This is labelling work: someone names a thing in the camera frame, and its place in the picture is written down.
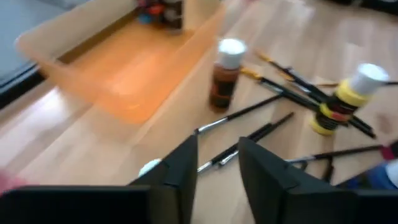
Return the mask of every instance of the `orange plastic tray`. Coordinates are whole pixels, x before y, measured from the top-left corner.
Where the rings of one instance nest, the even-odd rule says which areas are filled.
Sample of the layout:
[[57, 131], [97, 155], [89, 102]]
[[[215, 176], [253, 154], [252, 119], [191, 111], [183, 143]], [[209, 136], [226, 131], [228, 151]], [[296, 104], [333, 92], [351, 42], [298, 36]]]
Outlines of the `orange plastic tray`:
[[22, 34], [18, 46], [61, 88], [142, 123], [215, 43], [224, 7], [170, 35], [137, 22], [132, 2], [92, 0]]

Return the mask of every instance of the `light wood surface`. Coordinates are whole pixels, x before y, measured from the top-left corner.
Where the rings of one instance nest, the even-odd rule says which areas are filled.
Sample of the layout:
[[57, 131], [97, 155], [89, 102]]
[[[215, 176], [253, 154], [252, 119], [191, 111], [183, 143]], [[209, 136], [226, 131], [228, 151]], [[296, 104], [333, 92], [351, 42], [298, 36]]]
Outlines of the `light wood surface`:
[[[383, 13], [321, 0], [261, 0], [252, 2], [235, 23], [229, 24], [233, 26], [227, 37], [243, 39], [251, 50], [266, 52], [315, 82], [348, 77], [361, 62], [381, 65], [392, 79], [398, 79], [398, 30], [394, 17]], [[270, 66], [252, 56], [251, 50], [245, 65], [282, 83]], [[39, 184], [128, 183], [146, 162], [165, 156], [194, 128], [224, 116], [212, 113], [207, 105], [214, 59], [214, 49], [210, 49], [143, 125], [124, 124], [49, 82], [41, 84], [1, 111], [0, 167]], [[398, 136], [397, 93], [396, 88], [383, 88], [358, 112], [374, 127], [379, 143]], [[229, 112], [272, 95], [241, 77]], [[296, 112], [292, 121], [259, 141], [285, 159], [375, 143], [353, 128], [341, 128], [334, 137], [319, 136], [308, 125], [311, 112], [281, 100], [200, 136], [199, 164], [232, 145], [239, 136], [290, 111]], [[392, 124], [388, 133], [382, 131], [380, 116]], [[381, 161], [376, 152], [336, 159], [333, 183]], [[311, 163], [308, 172], [319, 177], [323, 166], [323, 162]], [[236, 160], [198, 177], [192, 220], [253, 223]]]

